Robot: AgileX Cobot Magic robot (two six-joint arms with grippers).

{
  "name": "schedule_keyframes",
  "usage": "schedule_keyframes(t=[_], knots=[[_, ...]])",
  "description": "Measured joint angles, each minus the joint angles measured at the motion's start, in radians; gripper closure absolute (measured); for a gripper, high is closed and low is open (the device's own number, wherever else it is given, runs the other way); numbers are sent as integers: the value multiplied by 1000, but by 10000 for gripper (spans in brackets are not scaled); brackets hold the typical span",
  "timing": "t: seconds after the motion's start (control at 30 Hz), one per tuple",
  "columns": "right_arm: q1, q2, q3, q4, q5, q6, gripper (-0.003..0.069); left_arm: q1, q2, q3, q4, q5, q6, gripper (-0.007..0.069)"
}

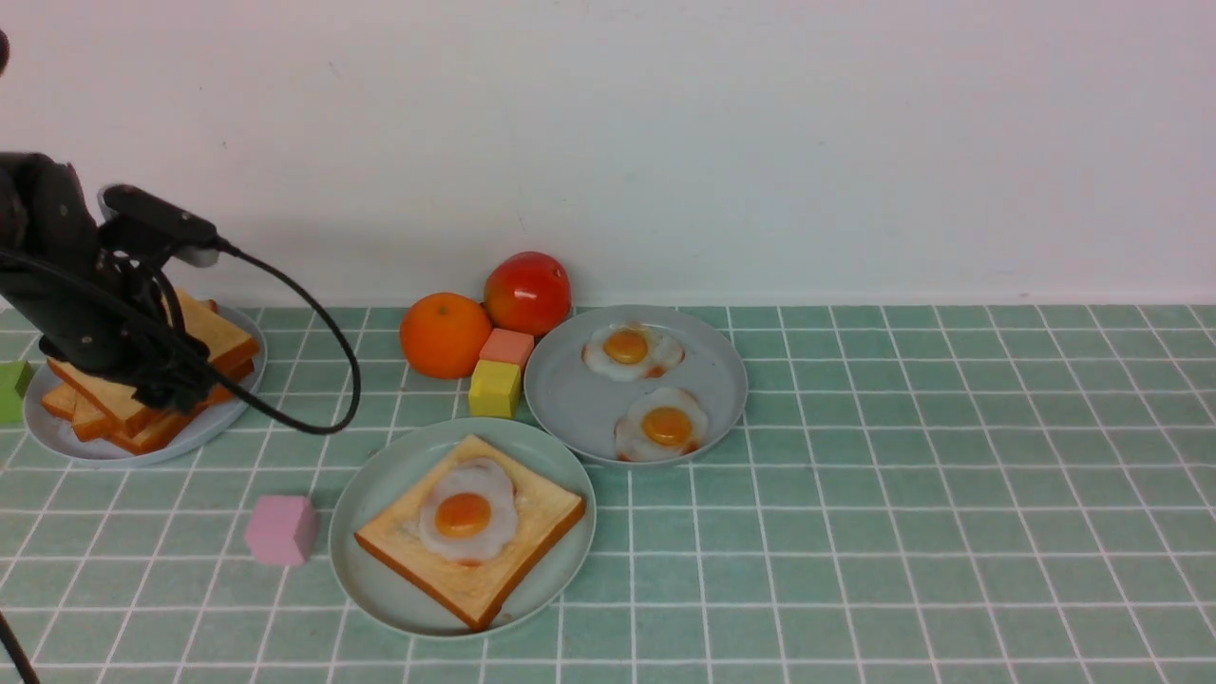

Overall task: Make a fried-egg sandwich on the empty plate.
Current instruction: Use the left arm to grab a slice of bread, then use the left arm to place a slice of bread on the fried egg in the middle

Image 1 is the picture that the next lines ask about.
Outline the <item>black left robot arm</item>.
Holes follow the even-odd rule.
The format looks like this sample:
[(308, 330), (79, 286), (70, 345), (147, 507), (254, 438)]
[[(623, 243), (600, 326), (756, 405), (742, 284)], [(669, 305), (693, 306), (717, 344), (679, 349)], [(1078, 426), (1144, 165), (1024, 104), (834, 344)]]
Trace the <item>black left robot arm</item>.
[(216, 263), (216, 225), (129, 183), (100, 192), (96, 222), (73, 166), (44, 153), (5, 152), (1, 176), (2, 298), (43, 335), (43, 355), (143, 407), (199, 407), (219, 372), (163, 268)]

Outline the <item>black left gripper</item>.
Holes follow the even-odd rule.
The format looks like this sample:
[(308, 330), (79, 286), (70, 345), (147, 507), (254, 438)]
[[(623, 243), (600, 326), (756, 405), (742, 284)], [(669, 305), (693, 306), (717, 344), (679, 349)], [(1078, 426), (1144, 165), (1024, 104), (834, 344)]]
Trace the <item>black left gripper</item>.
[(2, 297), (43, 333), (43, 354), (186, 414), (219, 383), (164, 275), (170, 258), (216, 256), (213, 228), (2, 230)]

